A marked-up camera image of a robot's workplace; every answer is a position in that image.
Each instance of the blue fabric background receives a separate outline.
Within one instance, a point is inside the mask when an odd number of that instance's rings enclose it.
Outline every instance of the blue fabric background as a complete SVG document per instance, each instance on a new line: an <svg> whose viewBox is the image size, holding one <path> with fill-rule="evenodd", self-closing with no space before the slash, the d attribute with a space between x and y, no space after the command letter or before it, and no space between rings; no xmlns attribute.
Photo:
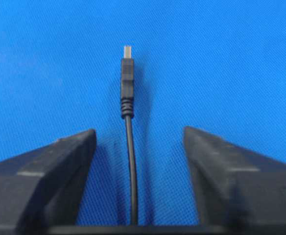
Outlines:
<svg viewBox="0 0 286 235"><path fill-rule="evenodd" d="M0 161L96 129L78 224L129 222L124 45L141 225L198 222L185 125L286 162L286 1L0 0Z"/></svg>

